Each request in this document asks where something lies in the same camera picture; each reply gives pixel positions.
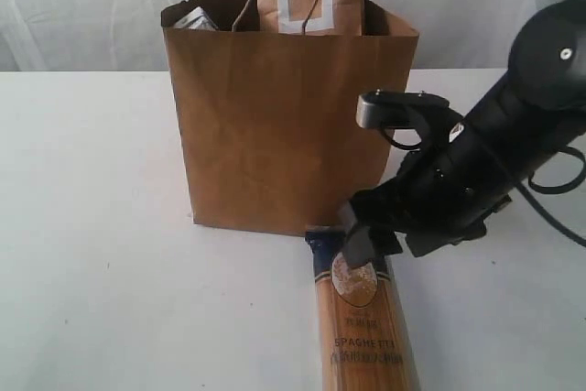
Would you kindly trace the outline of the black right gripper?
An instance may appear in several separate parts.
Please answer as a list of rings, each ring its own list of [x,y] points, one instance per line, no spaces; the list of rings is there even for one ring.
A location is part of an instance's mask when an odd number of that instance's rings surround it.
[[[428,133],[388,182],[355,193],[339,209],[347,265],[402,254],[396,232],[415,257],[484,237],[484,219],[510,201],[511,128],[503,121],[449,123]]]

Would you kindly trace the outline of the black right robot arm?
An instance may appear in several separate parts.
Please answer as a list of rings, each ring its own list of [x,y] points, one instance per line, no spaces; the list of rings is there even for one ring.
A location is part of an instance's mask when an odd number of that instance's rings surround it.
[[[580,157],[572,142],[585,132],[585,2],[563,0],[533,15],[517,34],[503,76],[467,114],[430,93],[376,90],[360,95],[357,124],[390,139],[412,129],[396,175],[355,193],[341,211],[343,255],[350,267],[408,248],[423,256],[484,237],[486,219],[519,191],[554,229],[584,239],[554,218],[538,194],[579,187],[536,184],[557,154]]]

